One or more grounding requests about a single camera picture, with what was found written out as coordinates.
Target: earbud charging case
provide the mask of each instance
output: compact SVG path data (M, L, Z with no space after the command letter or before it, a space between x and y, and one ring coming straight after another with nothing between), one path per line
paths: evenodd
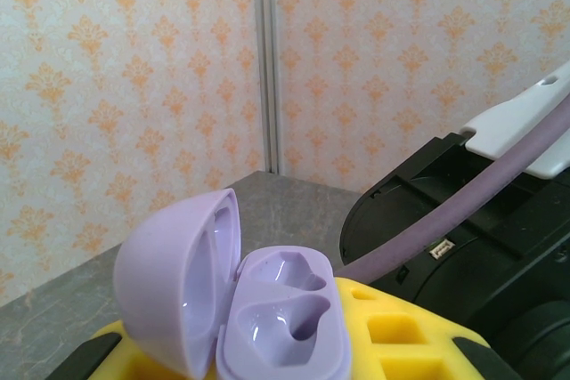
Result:
M168 206L118 252L126 332L153 359L202 379L347 380L351 347L329 260L268 247L240 263L233 190Z

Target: yellow foam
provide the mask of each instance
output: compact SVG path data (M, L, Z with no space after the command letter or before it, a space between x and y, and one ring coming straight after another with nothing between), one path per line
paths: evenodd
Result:
M473 331L349 279L336 279L353 350L352 380L484 380L455 346L460 336L487 346ZM123 339L90 380L191 380L146 356L121 321L94 336ZM216 380L216 366L206 380Z

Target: purple tube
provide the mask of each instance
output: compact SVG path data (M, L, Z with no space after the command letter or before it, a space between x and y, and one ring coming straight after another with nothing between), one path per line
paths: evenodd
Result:
M468 219L570 128L570 94L503 156L412 226L335 276L370 284L406 263Z

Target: wall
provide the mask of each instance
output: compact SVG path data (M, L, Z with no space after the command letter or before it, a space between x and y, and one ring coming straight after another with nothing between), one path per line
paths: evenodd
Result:
M284 172L367 190L570 58L570 0L277 0Z
M263 168L252 0L0 5L0 305Z

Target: white plastic part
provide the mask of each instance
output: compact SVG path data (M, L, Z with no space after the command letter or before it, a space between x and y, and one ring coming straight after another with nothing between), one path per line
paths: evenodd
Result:
M548 115L570 93L570 61L515 98L471 119L461 133L475 133L466 149L495 160ZM570 131L558 139L526 172L552 179L570 166Z

